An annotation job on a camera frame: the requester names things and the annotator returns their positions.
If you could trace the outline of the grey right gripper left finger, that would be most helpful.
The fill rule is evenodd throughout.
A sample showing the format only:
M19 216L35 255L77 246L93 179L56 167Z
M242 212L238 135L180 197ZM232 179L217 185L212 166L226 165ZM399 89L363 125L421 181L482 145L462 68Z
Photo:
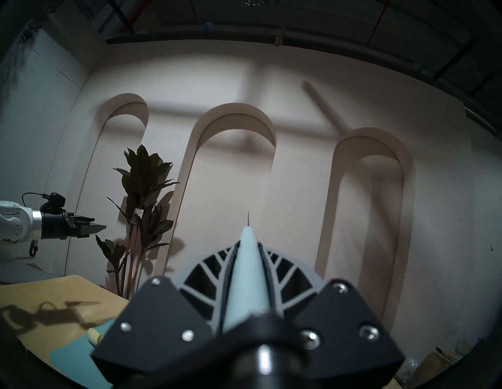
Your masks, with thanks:
M213 334L221 332L223 289L227 270L236 258L240 241L189 260L171 274L173 285L209 325Z

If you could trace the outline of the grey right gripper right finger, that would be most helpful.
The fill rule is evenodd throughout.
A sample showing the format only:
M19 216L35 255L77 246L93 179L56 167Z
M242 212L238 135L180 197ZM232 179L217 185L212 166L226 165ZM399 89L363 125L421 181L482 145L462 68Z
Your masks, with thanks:
M294 319L325 287L309 265L258 243L271 309L283 319Z

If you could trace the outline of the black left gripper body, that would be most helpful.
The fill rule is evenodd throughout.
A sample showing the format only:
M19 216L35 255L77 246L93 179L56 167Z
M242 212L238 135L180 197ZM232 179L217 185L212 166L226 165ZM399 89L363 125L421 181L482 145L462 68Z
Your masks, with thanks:
M41 212L41 239L80 237L80 224L74 224L74 214L62 210L60 213Z

